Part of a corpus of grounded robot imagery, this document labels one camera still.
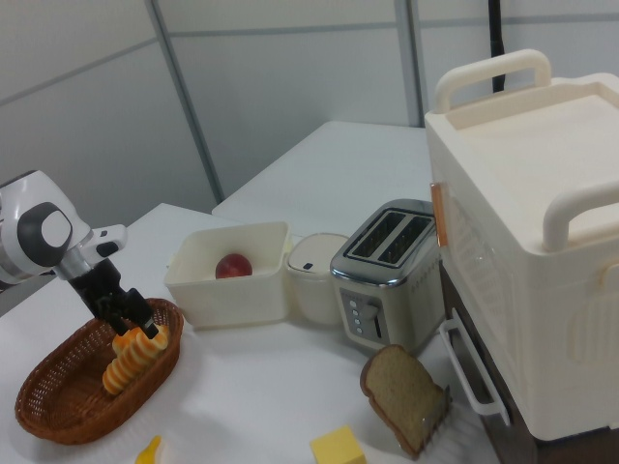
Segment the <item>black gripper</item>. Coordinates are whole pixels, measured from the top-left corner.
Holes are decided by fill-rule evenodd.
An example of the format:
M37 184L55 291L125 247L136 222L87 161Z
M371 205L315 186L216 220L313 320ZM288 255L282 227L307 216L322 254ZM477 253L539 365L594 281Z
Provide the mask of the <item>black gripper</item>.
M124 295L120 280L120 272L109 259L104 259L85 274L72 278L70 285L91 313L106 322L118 335L124 335L129 330L126 318L148 338L155 338L159 329L154 322L152 308L134 288Z

